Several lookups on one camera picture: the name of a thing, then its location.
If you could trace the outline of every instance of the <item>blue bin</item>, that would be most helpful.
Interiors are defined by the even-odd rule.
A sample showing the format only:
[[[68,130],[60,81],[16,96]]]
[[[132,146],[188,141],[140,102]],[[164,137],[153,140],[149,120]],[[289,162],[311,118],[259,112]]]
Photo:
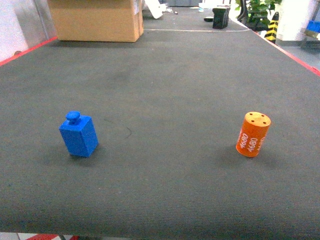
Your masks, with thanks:
[[[316,33],[320,33],[320,21],[309,21],[309,24],[306,27],[306,29]]]

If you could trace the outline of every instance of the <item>potted plant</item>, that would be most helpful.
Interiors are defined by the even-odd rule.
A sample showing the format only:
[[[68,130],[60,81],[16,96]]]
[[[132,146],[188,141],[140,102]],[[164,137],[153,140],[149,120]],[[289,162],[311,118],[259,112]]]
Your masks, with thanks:
[[[238,4],[236,10],[240,9],[240,1],[235,0]],[[265,18],[268,15],[268,11],[271,14],[271,10],[275,10],[276,4],[281,4],[281,2],[282,0],[250,0],[247,1],[248,13],[249,15],[254,14],[257,17],[263,17],[261,22],[268,24],[269,20]]]

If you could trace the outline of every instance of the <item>white object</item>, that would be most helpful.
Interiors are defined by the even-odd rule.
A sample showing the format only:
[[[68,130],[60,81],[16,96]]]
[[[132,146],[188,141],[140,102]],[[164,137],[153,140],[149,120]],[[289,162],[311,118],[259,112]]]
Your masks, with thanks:
[[[148,6],[152,16],[155,19],[160,18],[162,14],[163,6],[161,7],[161,4],[158,0],[144,0],[145,4]]]

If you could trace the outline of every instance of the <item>table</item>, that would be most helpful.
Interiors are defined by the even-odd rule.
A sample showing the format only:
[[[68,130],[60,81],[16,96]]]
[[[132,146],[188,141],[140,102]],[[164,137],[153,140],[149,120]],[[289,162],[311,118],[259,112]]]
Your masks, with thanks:
[[[320,237],[319,77],[177,11],[136,43],[53,41],[0,68],[0,231]],[[60,136],[70,110],[93,119],[90,158]],[[272,120],[255,158],[235,149],[250,111]]]

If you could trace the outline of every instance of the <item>blue toy weight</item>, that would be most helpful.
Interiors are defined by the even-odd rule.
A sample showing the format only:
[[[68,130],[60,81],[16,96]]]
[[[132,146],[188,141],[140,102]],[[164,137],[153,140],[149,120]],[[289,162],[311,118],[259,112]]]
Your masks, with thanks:
[[[66,148],[71,155],[90,157],[98,145],[94,123],[90,116],[70,111],[59,127]]]

